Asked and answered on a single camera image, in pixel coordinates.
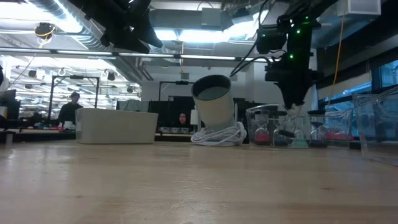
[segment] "table surface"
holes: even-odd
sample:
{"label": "table surface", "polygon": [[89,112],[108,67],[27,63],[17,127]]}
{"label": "table surface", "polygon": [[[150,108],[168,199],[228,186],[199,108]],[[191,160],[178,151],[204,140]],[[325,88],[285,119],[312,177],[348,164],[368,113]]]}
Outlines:
{"label": "table surface", "polygon": [[397,223],[397,175],[350,150],[14,144],[0,223]]}

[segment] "white cable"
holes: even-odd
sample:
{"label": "white cable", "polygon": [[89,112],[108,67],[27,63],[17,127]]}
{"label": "white cable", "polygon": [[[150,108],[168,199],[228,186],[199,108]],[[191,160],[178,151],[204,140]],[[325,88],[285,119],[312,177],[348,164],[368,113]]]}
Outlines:
{"label": "white cable", "polygon": [[191,142],[202,146],[239,146],[247,134],[243,124],[237,122],[235,126],[215,133],[207,128],[202,128],[193,134]]}

